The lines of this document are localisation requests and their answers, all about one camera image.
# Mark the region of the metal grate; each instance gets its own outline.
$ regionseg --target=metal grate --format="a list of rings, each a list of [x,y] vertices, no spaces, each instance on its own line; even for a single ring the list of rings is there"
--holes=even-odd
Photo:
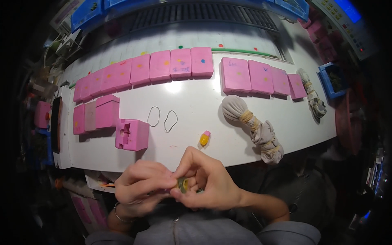
[[[228,4],[173,4],[133,14],[132,31],[147,27],[189,21],[219,21],[250,25],[277,33],[271,17],[263,11]]]

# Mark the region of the green strip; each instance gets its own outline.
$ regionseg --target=green strip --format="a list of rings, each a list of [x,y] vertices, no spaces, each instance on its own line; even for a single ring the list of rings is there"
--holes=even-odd
[[[237,52],[237,53],[259,54],[259,55],[264,55],[264,56],[272,56],[272,55],[267,54],[267,53],[261,53],[261,52],[249,51],[249,50],[242,50],[242,49],[224,49],[224,48],[219,48],[219,49],[211,49],[211,51]]]

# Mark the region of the gray sleeve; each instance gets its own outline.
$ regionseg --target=gray sleeve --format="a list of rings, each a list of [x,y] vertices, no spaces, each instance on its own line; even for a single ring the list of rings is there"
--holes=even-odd
[[[132,245],[133,242],[130,236],[110,231],[95,232],[84,241],[86,245]]]
[[[272,223],[257,234],[263,245],[316,245],[321,238],[313,225],[295,221]]]

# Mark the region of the gray jacket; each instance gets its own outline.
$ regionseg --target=gray jacket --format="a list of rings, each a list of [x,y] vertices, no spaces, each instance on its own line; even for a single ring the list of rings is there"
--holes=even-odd
[[[316,245],[320,232],[314,226],[283,221],[268,225],[257,235],[231,219],[212,212],[165,213],[147,217],[150,227],[133,239],[113,232],[96,232],[88,236],[86,245],[180,245],[180,244],[263,244]]]

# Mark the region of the hand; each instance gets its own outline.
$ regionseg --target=hand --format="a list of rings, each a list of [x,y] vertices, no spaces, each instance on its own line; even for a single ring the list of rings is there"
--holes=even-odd
[[[182,194],[174,188],[170,194],[186,207],[228,210],[239,206],[242,190],[233,182],[223,164],[190,146],[171,177],[177,179],[183,176],[189,178],[190,190]],[[204,192],[196,193],[199,188],[204,188]]]
[[[143,217],[153,211],[161,200],[169,197],[170,194],[163,193],[162,189],[170,189],[177,184],[171,175],[171,171],[157,162],[138,160],[129,165],[114,182],[115,195],[121,203],[124,218]]]

